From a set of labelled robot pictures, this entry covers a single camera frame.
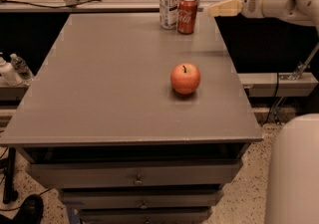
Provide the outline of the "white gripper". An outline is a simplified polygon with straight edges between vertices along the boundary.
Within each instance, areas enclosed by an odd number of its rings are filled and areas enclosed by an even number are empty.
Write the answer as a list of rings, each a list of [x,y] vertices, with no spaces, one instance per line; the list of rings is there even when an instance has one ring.
[[[240,12],[246,18],[263,18],[263,0],[225,0],[207,8],[210,17],[232,17]]]

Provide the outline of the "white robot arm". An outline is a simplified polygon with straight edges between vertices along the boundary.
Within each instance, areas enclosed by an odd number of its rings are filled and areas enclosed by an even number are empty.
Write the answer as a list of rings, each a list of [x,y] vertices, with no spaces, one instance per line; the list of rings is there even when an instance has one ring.
[[[319,0],[225,0],[207,6],[206,12],[211,17],[277,18],[319,32]],[[294,118],[275,139],[264,224],[319,224],[318,113]]]

